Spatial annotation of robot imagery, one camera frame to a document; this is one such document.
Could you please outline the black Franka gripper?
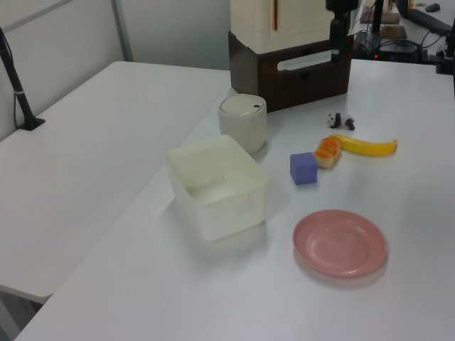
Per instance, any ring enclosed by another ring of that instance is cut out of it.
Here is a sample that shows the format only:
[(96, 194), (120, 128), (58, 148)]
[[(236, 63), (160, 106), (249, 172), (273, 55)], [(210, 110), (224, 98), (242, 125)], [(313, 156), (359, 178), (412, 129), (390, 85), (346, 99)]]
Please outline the black Franka gripper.
[(326, 0), (326, 9), (328, 11), (348, 11), (345, 12), (341, 21), (334, 18), (330, 25), (330, 47), (331, 47), (331, 62), (342, 63), (348, 62), (352, 55), (352, 35), (350, 34), (351, 27), (351, 12), (358, 7), (358, 0)]

